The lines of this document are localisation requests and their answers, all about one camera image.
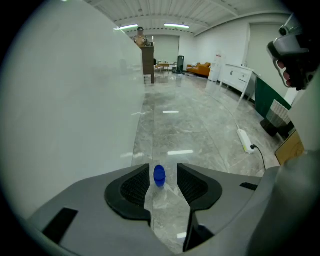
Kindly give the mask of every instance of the gray marble floor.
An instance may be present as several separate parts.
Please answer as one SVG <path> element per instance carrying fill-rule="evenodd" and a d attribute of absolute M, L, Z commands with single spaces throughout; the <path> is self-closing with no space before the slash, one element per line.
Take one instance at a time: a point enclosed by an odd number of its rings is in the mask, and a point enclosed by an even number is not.
<path fill-rule="evenodd" d="M 236 120 L 262 151 L 266 168 L 279 165 L 274 152 L 281 140 L 263 130 L 254 106 L 246 100 L 238 105 L 240 96 L 232 90 L 214 86 L 208 93 L 206 86 L 205 78 L 168 72 L 156 73 L 155 84 L 145 79 L 132 166 L 150 164 L 145 209 L 155 235 L 175 254 L 182 253 L 190 211 L 177 186 L 178 163 L 262 177 L 261 155 L 244 152 Z M 162 188 L 153 180 L 156 165 L 165 168 Z"/>

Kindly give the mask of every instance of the white wall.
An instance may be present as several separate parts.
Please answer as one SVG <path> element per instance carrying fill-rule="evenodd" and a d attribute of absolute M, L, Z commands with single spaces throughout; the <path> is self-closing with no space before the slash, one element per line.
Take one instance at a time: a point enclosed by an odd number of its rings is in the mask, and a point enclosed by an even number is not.
<path fill-rule="evenodd" d="M 187 65 L 199 62 L 196 38 L 191 35 L 181 35 L 179 40 L 179 54 L 184 56 L 183 70 Z"/>
<path fill-rule="evenodd" d="M 178 59 L 179 36 L 175 35 L 154 35 L 154 58 L 156 61 L 174 63 Z"/>
<path fill-rule="evenodd" d="M 196 39 L 198 62 L 212 62 L 217 51 L 225 55 L 227 64 L 241 65 L 248 50 L 249 23 L 285 23 L 287 14 L 262 14 L 237 19 L 206 31 Z"/>
<path fill-rule="evenodd" d="M 1 180 L 24 218 L 79 180 L 131 165 L 142 54 L 115 27 L 84 1 L 54 0 L 11 49 L 1 77 Z"/>
<path fill-rule="evenodd" d="M 261 79 L 285 98 L 288 88 L 285 87 L 272 59 L 267 51 L 267 45 L 280 36 L 280 24 L 251 24 L 249 49 L 246 57 L 248 68 L 261 75 Z"/>

